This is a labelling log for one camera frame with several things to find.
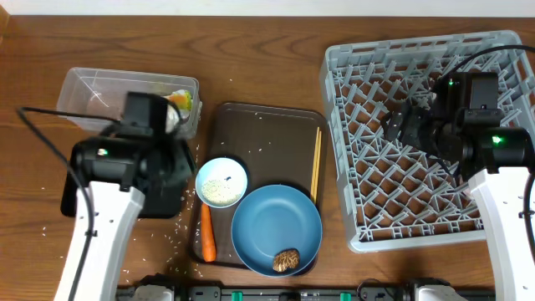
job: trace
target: chopsticks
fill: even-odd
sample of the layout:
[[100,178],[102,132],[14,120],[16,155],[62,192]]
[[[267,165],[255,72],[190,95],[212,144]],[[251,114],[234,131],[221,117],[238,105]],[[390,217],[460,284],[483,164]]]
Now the chopsticks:
[[312,167],[312,183],[310,184],[310,200],[316,204],[318,193],[319,158],[321,157],[321,131],[316,130],[316,146],[314,148],[314,163]]

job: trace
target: wooden table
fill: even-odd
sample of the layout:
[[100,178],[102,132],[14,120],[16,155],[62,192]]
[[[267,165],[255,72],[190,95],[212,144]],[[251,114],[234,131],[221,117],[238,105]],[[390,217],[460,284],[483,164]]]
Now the wooden table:
[[[225,101],[323,113],[318,74],[330,45],[499,29],[515,30],[525,44],[535,45],[534,19],[11,17],[0,46],[0,299],[51,299],[61,277],[74,225],[59,211],[65,170],[14,109],[54,109],[70,68],[197,78],[204,105],[191,146],[201,159],[211,115]],[[87,136],[60,118],[32,119],[64,154]],[[456,287],[493,287],[484,242],[352,253],[344,239],[330,142],[327,157],[324,241],[311,273],[271,279],[240,269],[197,267],[185,249],[191,211],[184,209],[179,236],[173,234],[178,219],[137,222],[120,284],[169,273],[185,283],[221,280],[230,286],[356,287],[366,278],[401,283],[438,277]],[[193,198],[187,201],[191,205]],[[170,234],[173,243],[164,237]]]

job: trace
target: brown tray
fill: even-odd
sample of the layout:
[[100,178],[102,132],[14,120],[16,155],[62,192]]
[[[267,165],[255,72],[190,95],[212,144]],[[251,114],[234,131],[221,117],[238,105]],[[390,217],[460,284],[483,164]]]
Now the brown tray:
[[[225,103],[216,112],[206,161],[226,156],[242,163],[248,175],[245,196],[270,184],[288,185],[310,196],[318,127],[322,132],[322,141],[316,207],[321,215],[328,131],[325,118],[317,112]],[[232,245],[232,217],[238,206],[239,203],[225,209],[211,209],[217,249],[217,259],[211,264],[247,268],[236,255]],[[195,201],[188,249],[194,260],[204,263],[201,235],[196,236],[197,230],[199,233],[201,230],[200,208],[201,201]],[[303,270],[304,273],[309,271],[314,263],[315,260]]]

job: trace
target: white wall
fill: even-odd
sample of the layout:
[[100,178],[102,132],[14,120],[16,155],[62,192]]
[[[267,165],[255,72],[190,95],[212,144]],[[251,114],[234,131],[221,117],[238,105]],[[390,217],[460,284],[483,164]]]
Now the white wall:
[[0,0],[14,15],[535,17],[535,0]]

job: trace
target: transparent plastic bin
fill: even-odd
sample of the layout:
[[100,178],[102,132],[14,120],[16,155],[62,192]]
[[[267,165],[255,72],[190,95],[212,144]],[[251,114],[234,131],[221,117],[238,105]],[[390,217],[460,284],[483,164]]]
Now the transparent plastic bin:
[[[407,97],[432,101],[435,81],[469,55],[521,44],[512,31],[332,46],[319,83],[331,131],[345,236],[356,253],[484,240],[476,202],[435,157],[384,138],[380,119]],[[535,142],[535,77],[522,50],[482,55],[460,71],[496,72],[502,126]]]
[[[199,82],[196,79],[132,71],[72,68],[68,71],[57,110],[88,115],[106,116],[120,120],[128,92],[145,92],[167,96],[184,89],[191,93],[192,106],[183,121],[177,137],[190,139],[195,136],[201,113]],[[98,132],[108,124],[104,120],[65,117],[83,130]]]

